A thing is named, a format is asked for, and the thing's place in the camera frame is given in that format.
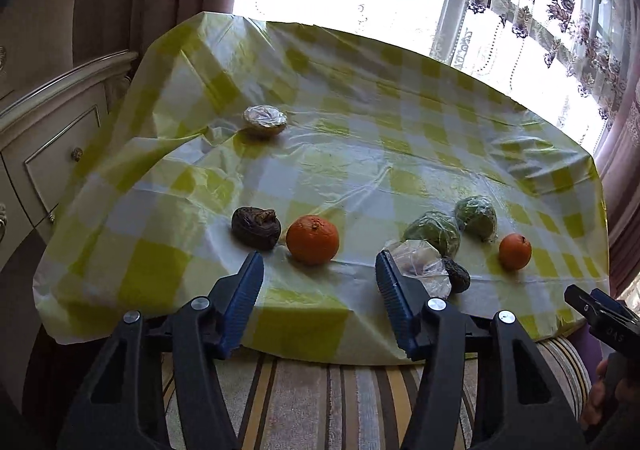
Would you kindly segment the person's right hand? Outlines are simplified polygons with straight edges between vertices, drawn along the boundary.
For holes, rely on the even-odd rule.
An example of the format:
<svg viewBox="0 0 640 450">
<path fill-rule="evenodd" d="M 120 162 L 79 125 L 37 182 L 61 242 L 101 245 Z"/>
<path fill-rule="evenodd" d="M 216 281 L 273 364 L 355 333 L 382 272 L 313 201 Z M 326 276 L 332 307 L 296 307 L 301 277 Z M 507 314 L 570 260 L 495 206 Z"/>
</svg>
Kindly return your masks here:
<svg viewBox="0 0 640 450">
<path fill-rule="evenodd" d="M 597 381 L 592 384 L 585 407 L 582 409 L 582 415 L 579 419 L 580 427 L 586 430 L 588 427 L 597 425 L 602 418 L 602 404 L 605 400 L 606 387 L 605 375 L 608 370 L 610 359 L 603 359 L 597 366 Z M 618 402 L 630 402 L 638 404 L 639 402 L 639 386 L 630 384 L 626 378 L 617 383 L 615 396 Z"/>
</svg>

